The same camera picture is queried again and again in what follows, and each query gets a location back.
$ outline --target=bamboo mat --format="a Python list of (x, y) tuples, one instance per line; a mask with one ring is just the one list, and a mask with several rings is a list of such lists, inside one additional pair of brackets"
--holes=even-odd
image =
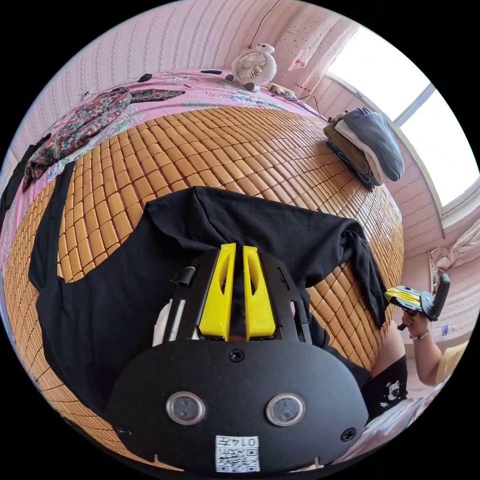
[[(325, 125), (286, 111), (212, 108), (164, 116), (110, 138), (76, 163), (60, 228), (58, 274), (74, 282), (103, 262), (136, 227), (146, 202), (209, 186), (358, 220), (387, 288), (398, 285), (404, 257), (398, 208), (383, 188), (368, 192), (331, 153)], [(28, 208), (5, 269), (5, 301), (16, 347), (54, 409), (105, 447), (143, 462), (74, 397), (43, 355), (38, 293), (28, 270), (35, 232), (54, 186), (55, 180)], [(310, 309), (330, 334), (331, 345), (370, 370), (392, 307), (378, 331), (348, 264), (309, 293)]]

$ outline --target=yellow shirt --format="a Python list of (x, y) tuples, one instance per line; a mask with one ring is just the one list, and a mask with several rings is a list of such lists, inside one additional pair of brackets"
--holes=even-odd
[(459, 360), (462, 358), (462, 355), (464, 354), (468, 344), (468, 341), (466, 341), (461, 345), (452, 346), (445, 350), (445, 353), (440, 360), (440, 365), (438, 366), (438, 371), (435, 378), (435, 385), (440, 384), (441, 382), (446, 380), (449, 375), (452, 374)]

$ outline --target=yellow bracket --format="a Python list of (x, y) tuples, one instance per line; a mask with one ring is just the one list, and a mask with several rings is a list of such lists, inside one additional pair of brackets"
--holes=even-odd
[(398, 288), (389, 288), (385, 292), (385, 298), (388, 301), (390, 301), (392, 298), (397, 298), (397, 299), (403, 300), (404, 302), (408, 302), (412, 305), (420, 306), (420, 297), (418, 295), (408, 293)]
[(206, 337), (229, 341), (234, 288), (235, 243), (221, 246), (198, 329)]
[(271, 337), (276, 329), (275, 320), (259, 253), (253, 246), (243, 247), (243, 278), (246, 340)]

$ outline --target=white fan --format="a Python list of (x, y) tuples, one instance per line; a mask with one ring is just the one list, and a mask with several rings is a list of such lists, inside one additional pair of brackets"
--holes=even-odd
[(238, 56), (231, 64), (231, 75), (225, 80), (235, 81), (251, 92), (258, 92), (260, 86), (270, 82), (277, 74), (277, 63), (272, 57), (275, 49), (268, 43), (258, 43), (253, 50)]

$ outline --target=window frame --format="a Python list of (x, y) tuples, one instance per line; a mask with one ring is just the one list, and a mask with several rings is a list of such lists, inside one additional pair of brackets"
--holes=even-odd
[[(362, 101), (368, 108), (371, 110), (378, 112), (383, 115), (385, 118), (389, 128), (393, 130), (395, 135), (399, 138), (407, 152), (410, 154), (413, 161), (417, 164), (428, 188), (430, 190), (433, 202), (435, 204), (435, 208), (438, 215), (438, 220), (440, 225), (442, 226), (442, 230), (446, 228), (451, 228), (456, 221), (460, 221), (463, 217), (468, 215), (469, 211), (471, 210), (471, 203), (476, 202), (479, 197), (480, 193), (480, 177), (475, 181), (473, 185), (471, 185), (466, 191), (464, 191), (459, 197), (451, 202), (447, 203), (447, 205), (442, 206), (442, 202), (440, 201), (440, 197), (437, 193), (437, 189), (430, 177), (430, 174), (422, 162), (422, 159), (418, 155), (417, 151), (413, 147), (413, 145), (409, 142), (408, 138), (402, 132), (400, 127), (410, 118), (412, 117), (415, 112), (432, 96), (432, 94), (437, 91), (435, 86), (430, 82), (426, 88), (417, 96), (415, 100), (395, 119), (391, 120), (380, 108), (378, 108), (368, 97), (366, 97), (362, 92), (358, 91), (353, 85), (350, 85), (342, 78), (339, 78), (333, 73), (327, 71), (325, 73), (325, 77), (334, 81), (345, 90), (349, 91), (352, 95)], [(454, 214), (461, 214), (464, 211), (464, 215), (460, 215), (454, 223), (448, 221), (447, 219)]]

